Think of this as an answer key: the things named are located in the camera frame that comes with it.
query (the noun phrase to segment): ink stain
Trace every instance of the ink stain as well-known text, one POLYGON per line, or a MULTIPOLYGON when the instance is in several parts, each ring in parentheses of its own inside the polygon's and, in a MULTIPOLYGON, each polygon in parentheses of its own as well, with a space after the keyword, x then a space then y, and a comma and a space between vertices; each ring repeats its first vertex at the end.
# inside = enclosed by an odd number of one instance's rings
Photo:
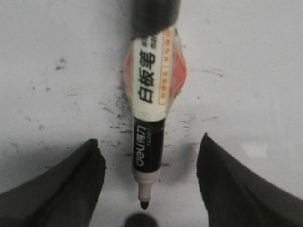
POLYGON ((12 142, 10 145, 11 145, 12 147, 19 148, 19 145, 18 145, 17 143, 15 143, 15 142, 12 142))
POLYGON ((115 114, 112 110, 108 109, 107 107, 103 107, 102 109, 107 110, 107 111, 110 112, 111 114, 115 114))
POLYGON ((132 153, 127 153, 127 154, 124 154, 123 156, 129 156, 129 157, 131 157, 131 156, 133 156, 133 154, 132 153))
POLYGON ((169 163, 163 163, 162 165, 161 165, 161 167, 170 167, 171 165, 169 164, 169 163))
POLYGON ((28 122, 31 122, 32 121, 32 119, 30 118, 30 117, 25 117, 24 118, 26 121, 28 121, 28 122))
POLYGON ((119 133, 123 134, 123 133, 133 133, 132 130, 124 130, 124 131, 120 131, 119 133))
POLYGON ((65 69, 67 61, 64 58, 60 58, 59 62, 56 65, 55 70, 63 70, 65 69))
POLYGON ((51 169, 51 168, 53 168, 53 167, 54 167, 54 165, 46 166, 45 169, 51 169))
POLYGON ((219 119, 219 117, 210 117, 210 118, 207 118, 207 119, 202 119, 201 121, 206 122, 206 121, 217 120, 217 119, 219 119))
POLYGON ((214 69, 214 70, 202 70, 202 69, 190 69, 191 72, 195 72, 195 71, 198 71, 198 72, 205 72, 205 73, 208 73, 208 74, 213 74, 213 75, 217 75, 219 77, 224 77, 225 75, 223 74, 223 70, 220 70, 220 69, 214 69))

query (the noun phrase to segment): black label band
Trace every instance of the black label band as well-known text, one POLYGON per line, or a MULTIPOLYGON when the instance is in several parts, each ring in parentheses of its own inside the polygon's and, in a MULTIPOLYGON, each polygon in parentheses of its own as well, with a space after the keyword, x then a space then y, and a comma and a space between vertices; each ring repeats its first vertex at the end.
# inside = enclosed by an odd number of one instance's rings
POLYGON ((151 173, 161 166, 165 119, 145 122, 134 119, 134 169, 151 173))

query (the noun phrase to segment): white surface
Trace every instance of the white surface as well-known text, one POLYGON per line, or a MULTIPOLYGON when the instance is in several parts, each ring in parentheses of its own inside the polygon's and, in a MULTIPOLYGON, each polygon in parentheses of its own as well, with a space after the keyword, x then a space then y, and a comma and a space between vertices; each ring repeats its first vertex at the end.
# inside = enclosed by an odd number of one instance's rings
MULTIPOLYGON (((97 138, 107 171, 90 226, 121 226, 141 210, 121 84, 129 10, 128 0, 1 1, 0 192, 97 138)), ((302 21, 303 1, 182 2, 188 77, 147 210, 161 226, 207 226, 196 178, 205 132, 303 198, 302 21)))

